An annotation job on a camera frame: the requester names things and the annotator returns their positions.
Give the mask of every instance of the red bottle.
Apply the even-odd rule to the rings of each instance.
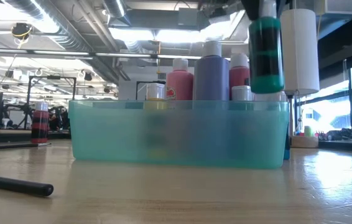
[[[231,100],[231,89],[234,86],[250,85],[248,57],[245,54],[233,54],[231,56],[230,67],[229,82]]]
[[[166,76],[167,100],[193,100],[194,76],[187,68],[187,59],[174,59],[174,70]]]
[[[49,105],[45,102],[38,102],[35,105],[34,117],[32,119],[31,142],[47,142],[47,131],[49,130]]]

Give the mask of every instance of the ceiling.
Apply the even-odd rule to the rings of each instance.
[[[19,0],[18,2],[30,2],[30,0]],[[95,52],[120,52],[131,51],[128,42],[133,40],[141,46],[142,53],[161,53],[167,55],[192,55],[201,56],[202,43],[205,40],[216,39],[222,42],[223,57],[230,58],[233,53],[245,52],[248,54],[248,26],[250,20],[240,2],[240,0],[189,0],[189,1],[171,1],[171,0],[124,0],[132,27],[125,27],[119,20],[110,21],[108,25],[108,13],[103,6],[103,0],[34,0],[34,2],[49,4],[49,8],[55,11],[50,16],[60,16],[64,30],[74,30],[80,36],[80,40],[88,46],[89,51]],[[85,12],[90,7],[95,16],[100,20],[100,24],[91,14],[86,19],[81,9],[75,5],[75,2],[81,3],[80,6]],[[34,29],[30,33],[28,42],[22,44],[21,49],[33,50],[65,50],[64,46],[56,41],[56,35],[48,34],[50,29],[45,27],[41,21],[32,17],[26,12],[18,11],[9,4],[0,4],[0,48],[16,49],[19,47],[20,40],[16,40],[11,35],[11,27],[17,22],[26,22],[32,24]],[[223,6],[225,16],[221,22],[210,19],[214,10]],[[197,24],[180,25],[183,17],[191,16],[191,13],[197,15]],[[104,34],[99,25],[103,25],[110,35]],[[152,40],[161,40],[160,45]],[[5,78],[6,70],[12,64],[12,57],[9,55],[0,55],[0,82],[3,83],[24,83],[28,80],[16,80],[15,78]],[[16,57],[11,69],[16,69],[25,75],[33,75],[36,72],[42,75],[60,75],[63,77],[77,77],[77,96],[97,98],[117,98],[118,89],[116,85],[120,80],[138,80],[144,77],[154,77],[157,72],[169,72],[172,66],[172,60],[141,60],[141,59],[119,59],[122,66],[114,60],[102,60],[106,64],[108,71],[117,79],[109,81],[103,76],[103,70],[97,71],[95,63],[89,60],[79,60],[78,58],[22,58],[21,55]],[[189,66],[194,66],[194,61],[189,61]],[[84,80],[84,72],[93,72],[92,81]],[[67,95],[72,92],[71,86],[66,80],[41,80],[47,85],[61,85],[56,93]],[[103,93],[104,86],[110,86],[110,94]],[[16,93],[19,93],[20,100],[25,100],[26,88],[24,86],[11,85],[9,90],[0,91],[9,92],[8,99],[13,100]],[[55,94],[52,91],[45,90],[43,86],[36,86],[32,89],[33,93],[43,98],[44,94]],[[66,99],[59,99],[55,103],[67,103]]]

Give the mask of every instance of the glass window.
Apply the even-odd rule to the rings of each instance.
[[[300,109],[302,110],[302,125],[300,126],[302,132],[305,126],[311,126],[314,131],[324,133],[351,128],[349,96],[302,105]]]
[[[304,102],[305,100],[312,100],[317,97],[328,96],[328,95],[332,95],[334,93],[339,93],[341,91],[346,91],[346,90],[349,90],[349,80],[345,80],[343,82],[337,83],[327,88],[323,88],[319,92],[310,94],[306,97],[302,97],[301,99]]]

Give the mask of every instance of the desk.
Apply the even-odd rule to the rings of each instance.
[[[352,152],[292,149],[277,170],[74,161],[70,141],[0,151],[0,176],[53,184],[0,190],[0,223],[352,223]]]

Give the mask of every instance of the pink bottle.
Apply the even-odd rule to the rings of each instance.
[[[166,76],[167,100],[193,100],[194,76],[187,68],[187,59],[174,59],[174,70]]]
[[[248,57],[245,54],[233,54],[230,62],[230,99],[231,89],[234,86],[249,85]]]

